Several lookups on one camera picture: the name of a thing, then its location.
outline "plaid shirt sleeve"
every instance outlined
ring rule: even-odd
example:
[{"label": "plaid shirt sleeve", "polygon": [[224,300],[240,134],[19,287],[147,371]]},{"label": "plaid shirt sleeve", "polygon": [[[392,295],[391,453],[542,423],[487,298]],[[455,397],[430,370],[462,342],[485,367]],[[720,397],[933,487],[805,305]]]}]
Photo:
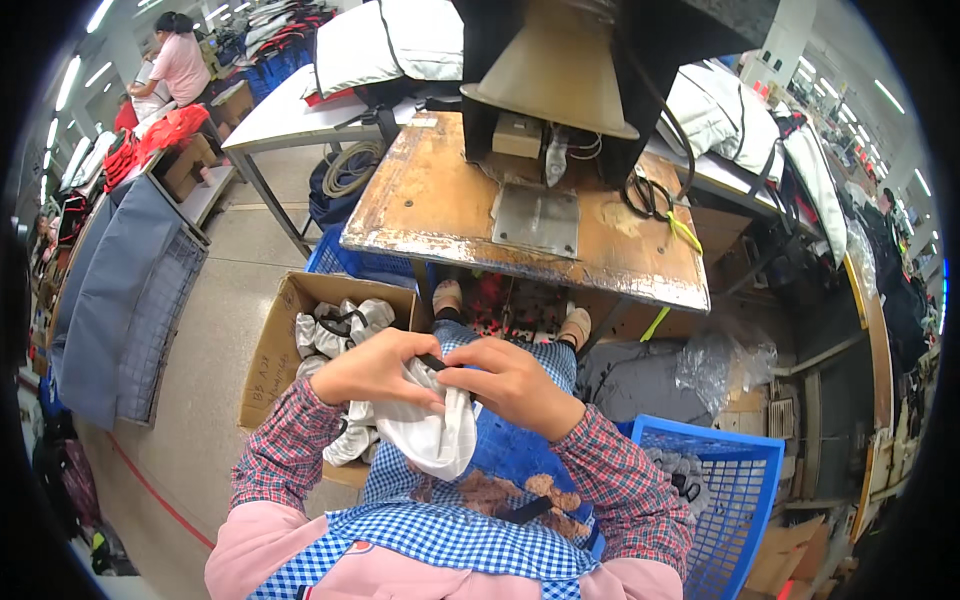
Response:
[{"label": "plaid shirt sleeve", "polygon": [[581,496],[593,504],[607,541],[604,561],[649,559],[669,564],[686,579],[694,527],[669,475],[592,404],[577,426],[551,447]]},{"label": "plaid shirt sleeve", "polygon": [[230,509],[270,500],[303,512],[303,499],[321,478],[324,448],[340,434],[346,410],[320,402],[309,378],[294,381],[247,439],[231,472]]}]

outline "shelf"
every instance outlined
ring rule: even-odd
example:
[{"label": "shelf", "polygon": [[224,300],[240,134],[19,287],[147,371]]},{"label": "shelf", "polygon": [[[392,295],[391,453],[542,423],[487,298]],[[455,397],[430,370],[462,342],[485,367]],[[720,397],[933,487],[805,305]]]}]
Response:
[{"label": "shelf", "polygon": [[236,172],[237,168],[233,165],[210,167],[210,173],[216,179],[216,183],[212,187],[206,183],[198,183],[182,204],[178,205],[183,216],[197,227],[203,225],[210,209]]}]

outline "factory floor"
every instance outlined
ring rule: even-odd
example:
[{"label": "factory floor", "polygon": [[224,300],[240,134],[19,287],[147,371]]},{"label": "factory floor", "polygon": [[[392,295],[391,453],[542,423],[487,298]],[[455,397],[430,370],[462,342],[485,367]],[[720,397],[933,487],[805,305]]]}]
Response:
[{"label": "factory floor", "polygon": [[[323,152],[317,146],[256,156],[295,223],[306,218],[307,180]],[[247,438],[236,425],[237,413],[260,328],[280,279],[305,263],[252,186],[231,184],[221,207],[225,211],[204,228],[212,245],[180,318],[154,427],[119,420],[113,431],[146,483],[212,541],[227,518],[230,468]],[[107,433],[79,419],[76,428],[104,515],[145,583],[163,598],[207,598],[209,548],[135,477]],[[346,508],[357,499],[357,490],[323,482],[306,502],[307,515]]]}]

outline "yellow cable tie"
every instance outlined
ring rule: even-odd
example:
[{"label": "yellow cable tie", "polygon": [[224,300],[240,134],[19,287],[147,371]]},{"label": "yellow cable tie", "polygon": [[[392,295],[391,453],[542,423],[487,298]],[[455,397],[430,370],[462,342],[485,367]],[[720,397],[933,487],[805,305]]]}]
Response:
[{"label": "yellow cable tie", "polygon": [[663,321],[663,318],[666,317],[668,312],[670,312],[669,306],[664,306],[660,309],[660,313],[657,315],[654,321],[650,323],[650,326],[647,327],[647,330],[643,332],[643,335],[640,336],[640,342],[647,342],[650,340],[650,338],[654,337],[654,331],[657,330],[657,325]]},{"label": "yellow cable tie", "polygon": [[670,223],[670,231],[673,232],[673,236],[677,237],[677,228],[680,228],[680,231],[686,236],[686,239],[690,240],[690,243],[693,245],[693,248],[696,249],[697,253],[703,255],[704,247],[700,244],[700,240],[697,239],[697,236],[693,234],[693,231],[691,231],[685,223],[681,222],[680,219],[673,214],[672,210],[667,211],[666,218]]}]

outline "foot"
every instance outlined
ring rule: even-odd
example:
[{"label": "foot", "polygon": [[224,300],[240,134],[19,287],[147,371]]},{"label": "foot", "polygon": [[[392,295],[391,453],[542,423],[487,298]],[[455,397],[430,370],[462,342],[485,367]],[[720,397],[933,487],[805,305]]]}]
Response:
[{"label": "foot", "polygon": [[577,308],[566,316],[564,324],[560,326],[560,335],[557,340],[567,340],[579,350],[590,336],[590,314],[585,308]]},{"label": "foot", "polygon": [[452,308],[458,313],[464,303],[464,295],[460,291],[460,284],[455,279],[442,281],[433,291],[433,314],[445,308]]}]

